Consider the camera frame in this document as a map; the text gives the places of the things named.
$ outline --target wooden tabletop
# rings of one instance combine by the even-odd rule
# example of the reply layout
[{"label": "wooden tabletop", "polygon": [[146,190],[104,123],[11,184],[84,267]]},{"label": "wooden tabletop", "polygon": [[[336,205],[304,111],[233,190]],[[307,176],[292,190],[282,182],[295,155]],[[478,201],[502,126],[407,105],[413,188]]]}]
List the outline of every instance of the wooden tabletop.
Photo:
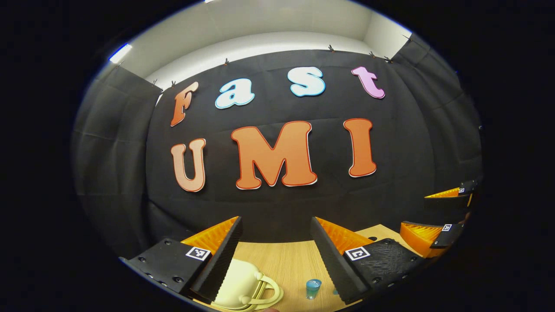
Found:
[{"label": "wooden tabletop", "polygon": [[[375,236],[377,240],[394,239],[410,251],[419,254],[405,243],[399,233],[383,225],[376,225],[357,233],[364,237]],[[272,306],[280,312],[332,312],[347,307],[338,295],[333,294],[335,287],[313,240],[294,243],[239,242],[233,258],[256,265],[262,273],[272,278],[282,288],[284,297]],[[322,281],[320,291],[313,300],[305,298],[305,284],[310,279]],[[273,293],[273,290],[267,290],[263,298],[270,298]],[[229,311],[207,306],[219,311]]]}]

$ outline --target light blue letter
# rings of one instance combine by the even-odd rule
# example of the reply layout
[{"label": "light blue letter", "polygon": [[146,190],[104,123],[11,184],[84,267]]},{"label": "light blue letter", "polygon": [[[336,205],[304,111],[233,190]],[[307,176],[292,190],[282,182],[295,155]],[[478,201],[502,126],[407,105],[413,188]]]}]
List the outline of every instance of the light blue letter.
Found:
[{"label": "light blue letter", "polygon": [[322,72],[316,67],[297,67],[287,73],[291,85],[291,92],[298,97],[318,95],[326,89],[326,83],[320,79]]},{"label": "light blue letter", "polygon": [[220,96],[216,99],[216,107],[219,109],[229,108],[235,105],[246,105],[254,99],[254,93],[251,93],[250,87],[252,83],[249,79],[239,78],[232,80],[220,88]]}]

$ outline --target orange letter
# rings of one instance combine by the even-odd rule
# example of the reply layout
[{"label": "orange letter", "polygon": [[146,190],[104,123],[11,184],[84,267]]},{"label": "orange letter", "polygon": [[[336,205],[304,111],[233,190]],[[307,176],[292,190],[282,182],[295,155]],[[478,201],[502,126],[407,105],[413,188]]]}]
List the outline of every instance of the orange letter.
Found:
[{"label": "orange letter", "polygon": [[187,178],[185,174],[185,161],[183,156],[187,147],[185,144],[177,144],[171,148],[171,155],[174,159],[175,179],[179,186],[188,192],[198,192],[204,187],[204,157],[203,148],[206,145],[205,139],[192,140],[189,148],[193,152],[193,163],[195,166],[195,178]]},{"label": "orange letter", "polygon": [[372,148],[370,147],[370,129],[372,129],[370,120],[349,119],[343,123],[343,127],[351,133],[352,166],[349,169],[349,175],[358,178],[376,172],[376,164],[372,161]]},{"label": "orange letter", "polygon": [[195,81],[175,96],[174,118],[170,123],[172,127],[183,121],[185,118],[185,110],[188,109],[191,104],[193,92],[195,92],[198,88],[199,83]]},{"label": "orange letter", "polygon": [[284,124],[276,145],[271,148],[257,127],[243,127],[231,133],[231,138],[239,146],[241,178],[237,180],[239,189],[257,189],[262,181],[254,175],[254,165],[262,177],[273,187],[278,181],[281,167],[285,162],[285,176],[281,182],[288,187],[310,185],[317,176],[310,167],[308,122],[288,122]]}]

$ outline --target orange gripper part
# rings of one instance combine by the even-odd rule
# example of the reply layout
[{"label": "orange gripper part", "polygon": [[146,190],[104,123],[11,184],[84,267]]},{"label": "orange gripper part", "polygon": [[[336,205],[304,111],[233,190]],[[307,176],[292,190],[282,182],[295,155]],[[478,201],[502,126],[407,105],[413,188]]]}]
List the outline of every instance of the orange gripper part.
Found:
[{"label": "orange gripper part", "polygon": [[214,255],[218,248],[220,248],[221,243],[224,241],[237,218],[238,217],[233,217],[229,220],[223,221],[222,223],[218,223],[213,227],[209,227],[200,233],[182,240],[181,242],[190,246],[210,250],[212,255]]},{"label": "orange gripper part", "polygon": [[424,258],[442,254],[445,249],[433,249],[430,246],[440,236],[443,227],[401,222],[401,238]]},{"label": "orange gripper part", "polygon": [[445,190],[440,193],[428,195],[425,198],[439,198],[439,197],[457,197],[458,196],[458,188]]},{"label": "orange gripper part", "polygon": [[362,235],[356,234],[355,232],[340,227],[339,225],[332,222],[320,219],[318,217],[316,217],[316,220],[318,220],[320,225],[324,228],[327,236],[330,237],[335,248],[337,248],[341,255],[343,255],[345,250],[365,246],[374,242]]}]

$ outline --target plastic cup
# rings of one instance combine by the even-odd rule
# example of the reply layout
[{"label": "plastic cup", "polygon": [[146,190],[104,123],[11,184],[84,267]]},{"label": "plastic cup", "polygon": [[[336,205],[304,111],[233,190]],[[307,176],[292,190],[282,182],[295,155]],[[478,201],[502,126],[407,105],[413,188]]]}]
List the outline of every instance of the plastic cup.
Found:
[{"label": "plastic cup", "polygon": [[322,285],[322,281],[319,279],[311,279],[306,282],[306,298],[312,300],[316,298],[318,291],[320,290],[320,286]]}]

